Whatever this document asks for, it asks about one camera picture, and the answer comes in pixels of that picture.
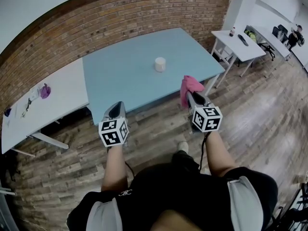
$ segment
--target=blue table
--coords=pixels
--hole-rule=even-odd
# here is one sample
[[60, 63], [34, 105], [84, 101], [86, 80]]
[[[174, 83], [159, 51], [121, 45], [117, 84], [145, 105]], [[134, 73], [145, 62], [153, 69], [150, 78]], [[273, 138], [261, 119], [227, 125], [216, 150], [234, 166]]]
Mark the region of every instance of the blue table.
[[[157, 57], [166, 70], [155, 71]], [[223, 67], [183, 29], [154, 32], [110, 45], [83, 57], [83, 67], [94, 124], [104, 112], [123, 101], [131, 111], [178, 91], [184, 75], [198, 81], [212, 78], [212, 88]]]

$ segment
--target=purple object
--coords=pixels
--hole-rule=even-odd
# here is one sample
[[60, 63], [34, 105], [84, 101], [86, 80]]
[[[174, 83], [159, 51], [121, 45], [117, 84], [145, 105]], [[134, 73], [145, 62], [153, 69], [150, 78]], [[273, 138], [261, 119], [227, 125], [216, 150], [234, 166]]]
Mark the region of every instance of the purple object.
[[42, 87], [40, 90], [39, 90], [39, 93], [40, 93], [40, 97], [42, 99], [45, 99], [49, 96], [49, 94], [51, 93], [51, 88], [49, 86], [47, 86], [46, 83], [44, 83], [44, 87]]

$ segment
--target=person's left arm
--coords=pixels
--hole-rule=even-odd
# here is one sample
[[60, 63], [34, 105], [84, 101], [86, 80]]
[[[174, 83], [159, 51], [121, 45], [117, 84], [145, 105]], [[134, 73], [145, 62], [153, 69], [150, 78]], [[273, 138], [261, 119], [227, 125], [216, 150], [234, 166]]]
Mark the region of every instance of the person's left arm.
[[107, 156], [102, 191], [123, 192], [128, 189], [123, 146], [113, 146]]

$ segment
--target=sneaker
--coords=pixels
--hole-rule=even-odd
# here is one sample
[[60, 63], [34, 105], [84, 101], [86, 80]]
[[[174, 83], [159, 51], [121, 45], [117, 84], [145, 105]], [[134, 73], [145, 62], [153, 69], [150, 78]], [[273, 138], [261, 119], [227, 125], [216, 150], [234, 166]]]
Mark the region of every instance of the sneaker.
[[178, 143], [178, 151], [184, 151], [188, 154], [188, 143], [186, 141], [181, 141], [180, 143]]

